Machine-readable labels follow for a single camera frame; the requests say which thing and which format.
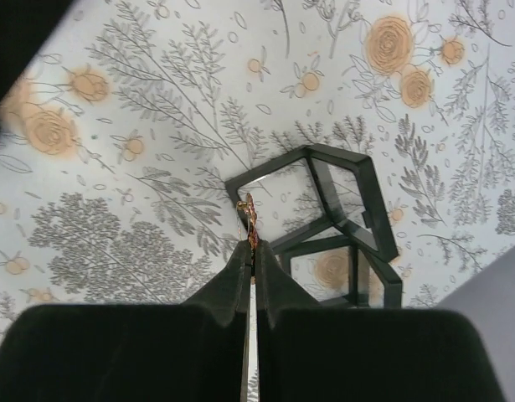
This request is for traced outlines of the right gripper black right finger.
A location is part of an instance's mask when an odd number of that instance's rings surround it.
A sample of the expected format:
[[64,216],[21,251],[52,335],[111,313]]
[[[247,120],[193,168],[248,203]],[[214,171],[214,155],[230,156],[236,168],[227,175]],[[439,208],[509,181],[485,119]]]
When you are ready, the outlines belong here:
[[255,291],[260,400],[300,400],[297,375],[306,367],[303,318],[321,306],[282,270],[264,240],[255,250]]

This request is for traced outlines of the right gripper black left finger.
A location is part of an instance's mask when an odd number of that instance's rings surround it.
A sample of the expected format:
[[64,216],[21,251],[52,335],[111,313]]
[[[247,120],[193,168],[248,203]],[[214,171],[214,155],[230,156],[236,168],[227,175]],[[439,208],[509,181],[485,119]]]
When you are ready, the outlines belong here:
[[211,401],[247,400],[250,274],[251,247],[242,240],[223,270],[184,302],[203,313],[198,394]]

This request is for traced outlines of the red leaf brooch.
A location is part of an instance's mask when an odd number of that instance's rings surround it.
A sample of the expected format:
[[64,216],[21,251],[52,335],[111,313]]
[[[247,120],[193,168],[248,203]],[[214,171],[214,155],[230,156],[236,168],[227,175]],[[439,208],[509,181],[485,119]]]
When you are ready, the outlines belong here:
[[251,284],[254,285],[256,282],[256,262],[257,262],[257,250],[260,243],[260,237],[256,228],[258,215],[255,210],[255,202],[251,193],[245,195],[245,201],[238,201],[236,204],[236,210],[239,213],[243,213],[246,217],[247,226],[247,241],[251,248]]

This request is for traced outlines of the black floral print t-shirt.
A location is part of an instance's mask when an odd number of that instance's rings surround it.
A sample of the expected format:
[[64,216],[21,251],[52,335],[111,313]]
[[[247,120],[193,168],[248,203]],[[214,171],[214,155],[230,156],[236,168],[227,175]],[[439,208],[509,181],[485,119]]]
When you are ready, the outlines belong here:
[[72,3],[72,0],[0,1],[0,102]]

